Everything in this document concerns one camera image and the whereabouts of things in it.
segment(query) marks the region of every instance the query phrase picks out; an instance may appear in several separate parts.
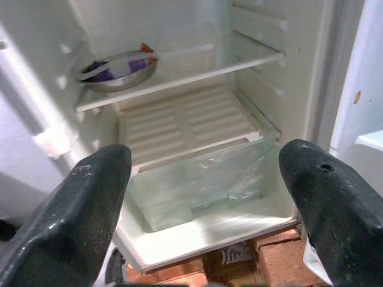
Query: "refrigerator door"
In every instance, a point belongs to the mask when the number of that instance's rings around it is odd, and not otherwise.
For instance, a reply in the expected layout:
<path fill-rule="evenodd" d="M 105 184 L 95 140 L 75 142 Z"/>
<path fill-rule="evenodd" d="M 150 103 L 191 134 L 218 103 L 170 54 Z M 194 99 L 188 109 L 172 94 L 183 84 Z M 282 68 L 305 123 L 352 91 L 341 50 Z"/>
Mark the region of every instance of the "refrigerator door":
<path fill-rule="evenodd" d="M 367 0 L 358 26 L 330 153 L 383 196 L 383 2 Z"/>

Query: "refrigerator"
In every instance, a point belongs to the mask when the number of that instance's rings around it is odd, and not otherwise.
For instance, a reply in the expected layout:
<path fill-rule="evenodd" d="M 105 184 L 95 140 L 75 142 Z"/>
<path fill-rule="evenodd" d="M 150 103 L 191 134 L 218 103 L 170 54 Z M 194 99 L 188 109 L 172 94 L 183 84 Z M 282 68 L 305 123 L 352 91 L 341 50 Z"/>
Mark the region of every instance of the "refrigerator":
<path fill-rule="evenodd" d="M 17 115 L 2 130 L 17 122 L 29 141 L 7 154 L 38 174 L 9 177 L 53 190 L 100 147 L 127 145 L 113 242 L 139 271 L 297 224 L 278 169 L 295 138 L 383 196 L 379 12 L 378 0 L 1 1 L 0 89 Z M 105 94 L 76 80 L 141 43 L 158 58 L 142 84 Z M 22 152 L 33 156 L 12 156 Z M 34 197 L 10 205 L 28 213 Z"/>

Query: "metal bowl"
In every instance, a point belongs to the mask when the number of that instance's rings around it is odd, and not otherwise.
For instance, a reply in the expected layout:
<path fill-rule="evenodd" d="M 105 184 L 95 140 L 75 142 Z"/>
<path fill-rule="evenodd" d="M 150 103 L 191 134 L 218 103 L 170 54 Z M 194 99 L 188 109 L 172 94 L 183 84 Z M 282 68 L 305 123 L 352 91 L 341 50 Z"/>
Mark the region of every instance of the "metal bowl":
<path fill-rule="evenodd" d="M 127 55 L 129 56 L 136 53 L 142 53 L 142 51 L 130 51 L 125 53 L 120 53 L 111 57 L 101 59 L 98 62 L 103 60 L 118 59 L 119 57 L 127 56 Z M 132 88 L 139 85 L 140 83 L 143 83 L 154 74 L 154 72 L 156 71 L 156 68 L 157 68 L 157 61 L 148 65 L 146 68 L 138 72 L 132 73 L 126 77 L 121 77 L 121 78 L 107 80 L 107 81 L 98 81 L 98 82 L 88 82 L 88 81 L 81 81 L 81 80 L 79 80 L 79 82 L 84 84 L 86 87 L 100 93 L 115 93 L 117 91 L 126 90 L 127 88 Z"/>

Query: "transparent drawer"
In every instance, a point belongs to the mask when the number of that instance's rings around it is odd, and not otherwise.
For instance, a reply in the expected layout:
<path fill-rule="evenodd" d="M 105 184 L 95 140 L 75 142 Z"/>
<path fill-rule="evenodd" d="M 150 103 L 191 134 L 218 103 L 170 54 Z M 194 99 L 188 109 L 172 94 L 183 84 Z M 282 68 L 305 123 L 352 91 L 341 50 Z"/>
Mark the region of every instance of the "transparent drawer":
<path fill-rule="evenodd" d="M 245 143 L 138 174 L 127 190 L 153 231 L 159 231 L 262 198 L 275 153 L 273 139 Z"/>

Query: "stainless steel bowl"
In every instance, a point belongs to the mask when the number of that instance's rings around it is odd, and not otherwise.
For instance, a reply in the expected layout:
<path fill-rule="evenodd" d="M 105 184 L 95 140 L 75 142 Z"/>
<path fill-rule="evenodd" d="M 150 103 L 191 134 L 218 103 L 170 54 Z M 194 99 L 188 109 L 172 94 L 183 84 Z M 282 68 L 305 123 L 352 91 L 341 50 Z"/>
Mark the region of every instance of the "stainless steel bowl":
<path fill-rule="evenodd" d="M 111 57 L 101 59 L 99 61 L 118 59 L 119 57 L 132 55 L 136 53 L 142 53 L 142 52 L 141 51 L 125 52 L 125 53 L 121 53 L 121 54 L 117 54 Z M 87 81 L 79 81 L 79 82 L 84 84 L 86 87 L 100 93 L 115 93 L 117 91 L 126 90 L 127 88 L 132 88 L 139 85 L 140 83 L 143 83 L 154 74 L 154 72 L 156 71 L 156 68 L 157 68 L 157 62 L 152 63 L 148 65 L 145 69 L 132 73 L 126 77 L 121 77 L 118 79 L 108 80 L 108 81 L 100 81 L 100 82 L 87 82 Z"/>

